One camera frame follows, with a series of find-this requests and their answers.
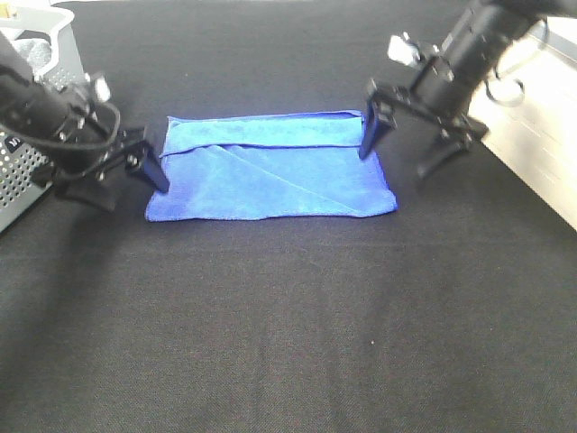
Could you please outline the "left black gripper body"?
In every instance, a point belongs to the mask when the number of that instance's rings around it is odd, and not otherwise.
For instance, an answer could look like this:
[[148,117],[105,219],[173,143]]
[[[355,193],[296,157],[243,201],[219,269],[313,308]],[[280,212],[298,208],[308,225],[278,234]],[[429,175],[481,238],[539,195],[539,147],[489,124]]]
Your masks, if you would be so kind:
[[51,119],[55,127],[40,133],[33,146],[48,162],[33,172],[33,183],[64,187],[84,179],[100,180],[100,174],[124,161],[129,172],[144,160],[144,128],[121,129],[116,106],[93,98],[81,89],[65,89],[56,95],[62,115]]

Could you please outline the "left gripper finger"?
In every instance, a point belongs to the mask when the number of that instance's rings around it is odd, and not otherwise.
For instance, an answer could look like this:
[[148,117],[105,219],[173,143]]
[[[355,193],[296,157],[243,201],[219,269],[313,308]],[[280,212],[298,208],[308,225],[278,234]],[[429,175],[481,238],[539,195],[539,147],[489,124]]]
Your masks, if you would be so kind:
[[93,178],[83,178],[57,185],[56,197],[107,212],[114,211],[116,206],[114,195],[110,190]]
[[169,179],[154,148],[147,141],[138,142],[127,151],[124,169],[127,175],[146,183],[157,192],[169,192]]

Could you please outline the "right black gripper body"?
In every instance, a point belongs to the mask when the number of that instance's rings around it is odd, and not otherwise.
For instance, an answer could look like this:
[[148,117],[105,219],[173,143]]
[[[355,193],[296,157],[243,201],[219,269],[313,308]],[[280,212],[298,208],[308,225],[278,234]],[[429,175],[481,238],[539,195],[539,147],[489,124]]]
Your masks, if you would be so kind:
[[474,87],[459,80],[450,63],[441,56],[430,58],[407,88],[371,80],[367,103],[376,99],[436,124],[450,132],[461,132],[480,140],[489,131],[486,124],[468,115]]

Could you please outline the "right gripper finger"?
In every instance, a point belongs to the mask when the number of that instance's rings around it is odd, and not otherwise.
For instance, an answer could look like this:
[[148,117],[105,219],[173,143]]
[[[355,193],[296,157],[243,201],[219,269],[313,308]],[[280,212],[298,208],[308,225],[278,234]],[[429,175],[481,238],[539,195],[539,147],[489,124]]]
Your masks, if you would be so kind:
[[396,128],[394,114],[393,107],[385,102],[372,99],[367,103],[362,142],[358,151],[360,159],[367,159],[380,140]]
[[424,180],[453,157],[468,152],[470,145],[471,140],[467,135],[442,130],[418,163],[417,176]]

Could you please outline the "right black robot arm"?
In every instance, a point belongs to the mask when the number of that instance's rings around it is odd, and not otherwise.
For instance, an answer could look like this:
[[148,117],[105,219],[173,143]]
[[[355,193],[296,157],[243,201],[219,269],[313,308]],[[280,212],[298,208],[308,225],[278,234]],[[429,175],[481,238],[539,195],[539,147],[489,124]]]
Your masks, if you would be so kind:
[[505,51],[536,23],[575,15],[574,1],[472,1],[440,45],[420,43],[407,34],[391,36],[389,58],[416,69],[417,75],[407,88],[369,82],[360,159],[367,159],[396,129],[398,111],[438,129],[430,153],[417,167],[420,177],[468,151],[489,131],[468,114],[472,95]]

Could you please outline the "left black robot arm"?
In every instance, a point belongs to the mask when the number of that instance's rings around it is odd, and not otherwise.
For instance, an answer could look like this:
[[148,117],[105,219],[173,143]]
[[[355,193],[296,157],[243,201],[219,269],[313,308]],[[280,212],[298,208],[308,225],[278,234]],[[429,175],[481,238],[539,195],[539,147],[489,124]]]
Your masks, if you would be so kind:
[[51,185],[62,200],[113,211],[116,198],[105,184],[109,171],[123,166],[161,194],[168,193],[169,179],[146,128],[123,129],[105,89],[101,75],[57,89],[1,39],[1,126],[48,159],[34,170],[32,183]]

